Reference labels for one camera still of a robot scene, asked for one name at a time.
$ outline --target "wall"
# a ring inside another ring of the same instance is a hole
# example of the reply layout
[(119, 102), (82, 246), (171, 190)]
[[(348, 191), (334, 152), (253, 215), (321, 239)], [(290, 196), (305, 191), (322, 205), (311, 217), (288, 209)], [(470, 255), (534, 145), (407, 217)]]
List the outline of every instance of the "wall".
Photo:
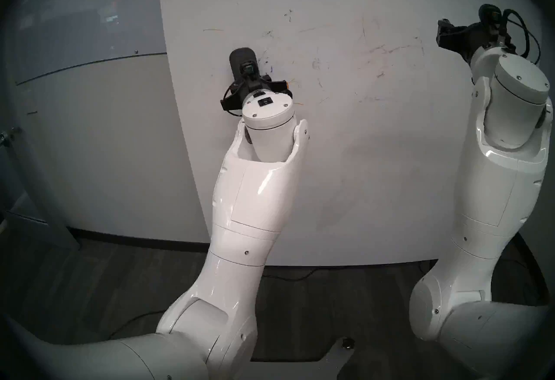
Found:
[[(219, 107), (229, 53), (251, 47), (290, 83), (311, 140), (274, 265), (436, 258), (452, 223), (470, 71), (435, 43), (437, 20), (514, 8), (541, 37), (529, 0), (161, 0), (164, 35), (207, 226), (237, 118)], [(517, 49), (522, 33), (511, 31)]]
[(22, 165), (66, 225), (208, 241), (159, 0), (13, 0), (1, 50)]
[(10, 94), (66, 225), (207, 241), (165, 55), (67, 69)]

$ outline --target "floor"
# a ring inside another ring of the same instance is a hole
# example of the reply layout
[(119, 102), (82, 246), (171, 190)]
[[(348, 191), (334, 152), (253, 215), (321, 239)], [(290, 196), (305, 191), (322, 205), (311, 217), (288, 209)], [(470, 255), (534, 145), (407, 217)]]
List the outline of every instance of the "floor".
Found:
[[(81, 243), (79, 252), (68, 252), (9, 229), (2, 233), (0, 310), (51, 343), (104, 340), (129, 319), (166, 309), (192, 285), (205, 258), (205, 253)], [(507, 261), (494, 271), (494, 300), (534, 305), (539, 296), (519, 253), (509, 245), (502, 257)], [(349, 336), (356, 341), (355, 353), (340, 379), (474, 378), (438, 344), (412, 334), (408, 299), (428, 264), (319, 270), (297, 282), (263, 278), (253, 359), (316, 360), (337, 338)], [(267, 267), (265, 275), (295, 278), (309, 271)], [(154, 332), (160, 316), (143, 317), (114, 337)], [(0, 353), (6, 378), (17, 364), (22, 371), (32, 369), (16, 346), (6, 344)]]

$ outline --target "cable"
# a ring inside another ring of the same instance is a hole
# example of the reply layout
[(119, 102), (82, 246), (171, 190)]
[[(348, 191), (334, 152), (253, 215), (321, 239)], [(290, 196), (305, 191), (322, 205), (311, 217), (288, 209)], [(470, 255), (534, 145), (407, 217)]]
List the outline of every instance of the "cable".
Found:
[[(513, 23), (514, 25), (517, 25), (517, 26), (520, 27), (521, 29), (525, 29), (525, 27), (523, 27), (522, 25), (518, 24), (518, 23), (515, 22), (515, 21), (510, 20), (509, 18), (507, 19), (507, 21), (510, 22), (510, 23)], [(528, 33), (530, 34), (530, 36), (534, 39), (535, 44), (538, 46), (538, 58), (537, 58), (537, 59), (535, 60), (535, 62), (534, 62), (534, 65), (537, 65), (538, 62), (539, 62), (539, 58), (540, 58), (541, 55), (542, 55), (542, 49), (541, 49), (541, 47), (539, 46), (538, 40), (537, 40), (536, 37), (532, 34), (532, 32), (530, 32), (528, 29), (526, 29), (526, 30), (528, 31)]]
[[(244, 83), (245, 83), (245, 81), (242, 81), (241, 84), (239, 85), (239, 87), (237, 87), (237, 90), (239, 90), (239, 89), (243, 86)], [(229, 85), (228, 89), (225, 91), (225, 93), (224, 93), (224, 99), (225, 99), (225, 97), (228, 95), (228, 93), (231, 91), (233, 84), (235, 84), (235, 81), (232, 82), (232, 83)], [(235, 116), (235, 117), (243, 117), (243, 116), (240, 116), (239, 114), (232, 113), (231, 111), (228, 111), (228, 110), (226, 110), (226, 111), (227, 111), (228, 113), (230, 113), (232, 116)]]
[(518, 21), (520, 21), (520, 23), (522, 24), (521, 27), (522, 27), (522, 30), (524, 31), (524, 39), (526, 40), (526, 49), (524, 50), (524, 53), (521, 54), (521, 57), (527, 58), (528, 53), (530, 53), (530, 37), (529, 37), (528, 29), (526, 29), (526, 24), (524, 23), (524, 20), (522, 20), (522, 17), (520, 17), (520, 14), (510, 8), (503, 11), (503, 16), (501, 17), (501, 24), (499, 26), (499, 30), (502, 31), (503, 32), (502, 35), (505, 36), (505, 34), (507, 33), (507, 21), (509, 21), (510, 14), (514, 14), (516, 18), (518, 18)]
[(520, 261), (517, 261), (516, 259), (506, 259), (506, 258), (500, 257), (499, 260), (500, 260), (500, 261), (505, 261), (505, 262), (514, 262), (514, 263), (518, 263), (521, 267), (526, 268), (527, 270), (529, 270), (529, 268), (528, 268), (526, 265), (524, 265), (524, 264), (523, 264), (522, 262), (520, 262)]
[(142, 317), (145, 316), (151, 316), (153, 314), (162, 314), (165, 313), (166, 310), (158, 310), (158, 311), (149, 311), (148, 313), (143, 313), (143, 314), (139, 314), (138, 316), (133, 317), (131, 320), (128, 320), (126, 323), (124, 323), (123, 325), (121, 325), (118, 329), (116, 329), (114, 332), (112, 332), (109, 336), (108, 339), (112, 339), (112, 337), (114, 335), (116, 335), (119, 331), (121, 331), (123, 328), (125, 328), (127, 325), (129, 325), (130, 323), (133, 323), (135, 320), (138, 320)]
[(275, 278), (276, 280), (283, 280), (283, 281), (302, 281), (306, 278), (309, 278), (312, 274), (314, 274), (316, 271), (320, 271), (320, 270), (344, 270), (346, 268), (351, 268), (350, 265), (347, 266), (340, 266), (340, 267), (317, 267), (314, 268), (312, 271), (310, 271), (308, 274), (299, 277), (299, 278), (286, 278), (286, 277), (280, 277), (280, 276), (271, 276), (271, 275), (262, 275), (263, 278)]

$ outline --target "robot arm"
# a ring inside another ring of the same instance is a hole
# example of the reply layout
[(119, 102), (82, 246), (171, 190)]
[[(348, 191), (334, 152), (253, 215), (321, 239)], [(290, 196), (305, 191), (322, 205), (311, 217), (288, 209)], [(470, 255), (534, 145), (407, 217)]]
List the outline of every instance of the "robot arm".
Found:
[(156, 334), (80, 346), (37, 339), (8, 319), (39, 366), (58, 379), (229, 379), (253, 354), (264, 265), (292, 209), (309, 139), (286, 82), (258, 74), (250, 49), (230, 56), (237, 79), (225, 110), (242, 108), (212, 197), (209, 252), (195, 283)]
[[(415, 335), (439, 340), (489, 375), (503, 371), (545, 312), (491, 302), (493, 269), (528, 219), (542, 185), (553, 115), (549, 83), (537, 66), (514, 53), (506, 15), (484, 5), (480, 23), (438, 22), (438, 44), (469, 63), (474, 88), (451, 241), (415, 285), (409, 308)], [(526, 321), (512, 326), (519, 316)]]

